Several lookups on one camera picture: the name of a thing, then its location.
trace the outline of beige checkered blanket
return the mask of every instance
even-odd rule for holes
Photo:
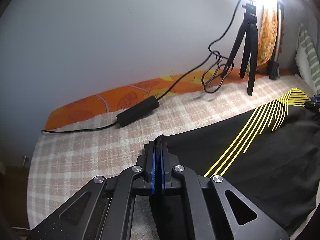
[[[84,184],[97,175],[118,175],[135,164],[143,145],[160,134],[172,135],[212,123],[263,105],[297,87],[313,95],[298,76],[277,81],[257,79],[253,95],[247,83],[227,84],[215,94],[203,91],[165,97],[153,114],[124,128],[76,134],[41,134],[31,161],[28,180],[28,218],[34,228]],[[100,127],[116,120],[118,112],[98,115],[58,130]],[[131,239],[158,239],[147,197],[137,197]]]

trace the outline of triangular cutout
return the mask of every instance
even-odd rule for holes
[[[242,202],[241,199],[239,199],[232,191],[227,190],[225,194],[239,225],[242,226],[257,218],[257,214]]]
[[[71,225],[76,226],[82,217],[85,207],[90,199],[91,192],[84,193],[71,206],[60,215],[60,218]]]

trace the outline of orange patterned fabric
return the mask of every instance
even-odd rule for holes
[[[265,69],[276,44],[278,30],[277,4],[263,8],[263,19],[258,43],[257,70]]]
[[[203,71],[195,71],[183,78],[168,95],[182,94],[187,92],[194,92],[203,89],[201,84],[201,76]],[[164,93],[180,75],[172,75],[163,78],[151,79],[143,82],[138,82],[128,86],[119,87],[108,90],[81,100],[75,101],[68,105],[62,106],[54,110],[45,125],[46,130],[52,130],[63,127],[75,122],[90,119],[96,115],[117,110],[129,108],[135,104],[143,101],[149,96],[161,95]],[[261,78],[263,75],[257,74],[256,78]],[[224,84],[240,83],[244,81],[239,77],[237,70],[225,79]],[[218,85],[220,78],[215,79],[212,85]]]

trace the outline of green striped pillow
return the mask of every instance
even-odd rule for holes
[[[304,52],[305,54],[307,54],[312,82],[316,88],[317,93],[320,94],[320,63],[315,45],[313,44],[313,41],[303,23],[300,24],[299,42],[300,45],[305,48]]]

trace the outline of metal screw head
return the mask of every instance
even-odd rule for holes
[[[103,182],[103,177],[102,176],[94,177],[93,181],[95,183],[101,183],[101,182]]]
[[[179,172],[184,171],[184,167],[183,167],[182,165],[177,165],[177,166],[174,167],[174,169],[175,169],[176,171],[179,171]]]
[[[141,170],[142,170],[142,168],[140,166],[138,166],[138,165],[135,165],[135,166],[132,167],[132,171],[134,171],[134,172],[139,172]]]
[[[221,176],[219,176],[219,175],[214,175],[214,176],[212,177],[212,180],[213,180],[214,182],[220,183],[220,182],[223,181],[223,177],[221,177]]]

